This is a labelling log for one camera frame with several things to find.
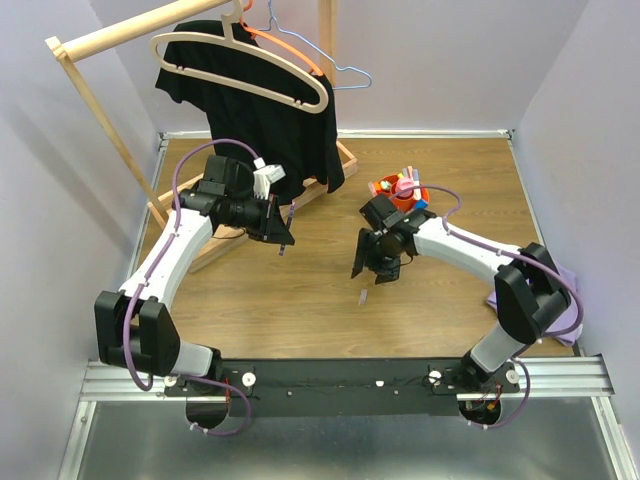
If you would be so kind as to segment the dark purple pen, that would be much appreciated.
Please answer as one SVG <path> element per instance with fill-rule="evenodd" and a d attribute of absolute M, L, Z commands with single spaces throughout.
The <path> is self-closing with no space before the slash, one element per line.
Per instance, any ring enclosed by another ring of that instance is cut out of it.
<path fill-rule="evenodd" d="M 287 214 L 287 217 L 286 217 L 286 223 L 285 223 L 285 226 L 286 226 L 287 230 L 289 231 L 289 233 L 290 233 L 291 226 L 292 226 L 292 223 L 293 223 L 293 218 L 294 218 L 294 215 L 295 215 L 295 210 L 296 210 L 296 201 L 295 201 L 295 200 L 293 200 L 293 201 L 291 202 L 290 209 L 289 209 L 289 212 L 288 212 L 288 214 Z M 279 252 L 278 252 L 278 255 L 279 255 L 280 257 L 284 256 L 284 253 L 285 253 L 285 249 L 286 249 L 286 247 L 287 247 L 287 245 L 286 245 L 286 244 L 284 244 L 284 243 L 280 245 Z"/>

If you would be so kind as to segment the orange round pen organizer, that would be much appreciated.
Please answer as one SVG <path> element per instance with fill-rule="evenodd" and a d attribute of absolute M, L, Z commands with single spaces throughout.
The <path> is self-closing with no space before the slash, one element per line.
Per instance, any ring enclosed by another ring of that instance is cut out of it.
<path fill-rule="evenodd" d="M 411 210 L 414 210 L 414 205 L 415 203 L 420 200 L 420 199 L 425 199 L 428 202 L 430 201 L 430 196 L 429 196 L 429 192 L 427 188 L 422 188 L 422 189 L 418 189 L 416 188 L 416 190 L 414 191 L 414 196 L 412 198 L 409 199 L 399 199 L 399 198 L 394 198 L 393 197 L 393 193 L 394 193 L 394 185 L 396 183 L 396 181 L 399 178 L 402 178 L 403 175 L 402 173 L 398 173 L 398 174 L 394 174 L 394 175 L 388 175 L 386 177 L 381 178 L 378 181 L 373 181 L 375 183 L 378 184 L 378 194 L 377 195 L 383 195 L 388 197 L 391 202 L 393 203 L 394 206 L 396 206 L 401 212 L 403 213 L 409 213 Z M 388 191 L 384 191 L 381 190 L 379 187 L 379 183 L 381 181 L 388 181 L 392 184 L 391 189 Z"/>

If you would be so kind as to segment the pink lidded pen tube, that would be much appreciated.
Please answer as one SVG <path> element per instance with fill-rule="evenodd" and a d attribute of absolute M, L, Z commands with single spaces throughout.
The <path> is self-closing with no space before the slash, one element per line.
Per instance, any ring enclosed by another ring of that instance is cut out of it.
<path fill-rule="evenodd" d="M 399 178 L 394 185 L 394 198 L 409 199 L 414 196 L 416 190 L 416 183 L 410 177 Z"/>

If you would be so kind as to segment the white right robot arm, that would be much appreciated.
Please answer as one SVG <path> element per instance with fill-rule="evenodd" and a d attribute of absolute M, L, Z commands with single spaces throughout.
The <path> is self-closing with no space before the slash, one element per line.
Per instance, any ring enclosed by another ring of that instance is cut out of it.
<path fill-rule="evenodd" d="M 480 392 L 496 380 L 512 357 L 549 333 L 572 304 L 551 255 L 540 244 L 525 248 L 490 241 L 458 229 L 423 209 L 404 213 L 378 195 L 359 210 L 366 227 L 358 233 L 353 275 L 368 269 L 376 283 L 398 280 L 402 256 L 432 257 L 491 284 L 497 322 L 447 376 L 462 391 Z"/>

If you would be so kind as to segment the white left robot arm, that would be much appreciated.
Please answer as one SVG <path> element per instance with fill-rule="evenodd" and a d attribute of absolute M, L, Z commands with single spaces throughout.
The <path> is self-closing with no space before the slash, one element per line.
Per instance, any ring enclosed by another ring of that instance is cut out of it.
<path fill-rule="evenodd" d="M 220 353 L 182 340 L 170 315 L 175 294 L 202 247 L 221 226 L 238 228 L 255 241 L 292 245 L 273 184 L 280 165 L 252 165 L 212 155 L 200 180 L 179 191 L 160 238 L 138 270 L 115 292 L 94 304 L 99 358 L 136 374 L 187 376 L 201 395 L 222 380 Z"/>

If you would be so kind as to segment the black t-shirt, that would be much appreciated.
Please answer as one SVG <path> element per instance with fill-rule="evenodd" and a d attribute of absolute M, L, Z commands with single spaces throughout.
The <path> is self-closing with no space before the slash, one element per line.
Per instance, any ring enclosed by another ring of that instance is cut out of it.
<path fill-rule="evenodd" d="M 253 55 L 221 46 L 171 42 L 164 59 L 180 67 L 195 68 L 277 91 L 305 103 L 318 95 L 302 80 Z M 249 92 L 162 70 L 156 87 L 176 103 L 189 102 L 206 114 L 211 136 L 239 140 L 252 147 L 267 164 L 280 164 L 286 176 L 272 187 L 282 204 L 304 191 L 304 181 L 316 179 L 330 193 L 340 188 L 345 175 L 337 148 L 333 86 L 323 75 L 329 103 L 318 114 L 295 110 Z"/>

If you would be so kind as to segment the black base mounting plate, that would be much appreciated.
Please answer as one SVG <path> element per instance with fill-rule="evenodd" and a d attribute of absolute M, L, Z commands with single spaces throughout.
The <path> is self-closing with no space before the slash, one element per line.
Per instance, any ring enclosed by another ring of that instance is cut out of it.
<path fill-rule="evenodd" d="M 221 379 L 248 397 L 255 418 L 456 416 L 465 394 L 489 400 L 520 391 L 511 362 L 470 380 L 456 357 L 225 359 L 220 367 Z"/>

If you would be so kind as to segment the orange hanger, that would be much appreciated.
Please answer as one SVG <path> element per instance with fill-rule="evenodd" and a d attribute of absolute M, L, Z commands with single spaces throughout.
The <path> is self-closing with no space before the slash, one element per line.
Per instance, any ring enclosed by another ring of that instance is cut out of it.
<path fill-rule="evenodd" d="M 240 19 L 240 25 L 243 27 L 243 29 L 246 32 L 248 32 L 251 35 L 252 39 L 255 39 L 256 37 L 260 37 L 262 39 L 265 39 L 265 40 L 267 40 L 267 41 L 269 41 L 269 42 L 271 42 L 271 43 L 283 48 L 284 50 L 286 50 L 287 52 L 292 54 L 294 57 L 296 57 L 297 59 L 299 59 L 300 61 L 302 61 L 304 64 L 306 64 L 309 67 L 309 73 L 315 74 L 316 76 L 323 76 L 324 75 L 323 71 L 320 69 L 320 67 L 313 60 L 311 60 L 304 53 L 302 53 L 301 51 L 299 51 L 295 47 L 291 46 L 290 44 L 280 40 L 277 37 L 274 37 L 273 35 L 270 35 L 269 33 L 262 32 L 262 31 L 259 31 L 258 29 L 249 27 L 243 19 Z"/>

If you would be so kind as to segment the purple cloth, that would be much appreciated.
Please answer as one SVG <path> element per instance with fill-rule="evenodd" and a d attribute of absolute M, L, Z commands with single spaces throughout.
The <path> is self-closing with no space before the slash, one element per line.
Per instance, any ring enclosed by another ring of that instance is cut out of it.
<path fill-rule="evenodd" d="M 561 265 L 550 270 L 554 273 L 514 261 L 501 267 L 494 278 L 486 303 L 495 310 L 504 331 L 521 344 L 553 337 L 572 345 L 580 336 L 577 276 Z"/>

